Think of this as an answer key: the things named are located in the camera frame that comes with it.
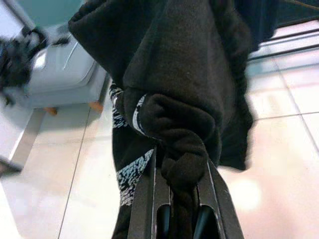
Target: glossy floor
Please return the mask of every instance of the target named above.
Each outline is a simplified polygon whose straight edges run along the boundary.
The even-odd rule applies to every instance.
[[[316,34],[269,42],[255,55],[317,42]],[[318,239],[319,49],[250,62],[247,73],[250,168],[219,169],[245,238]],[[101,115],[86,105],[46,115],[23,172],[1,178],[0,238],[111,237],[119,206],[111,125],[109,101]]]

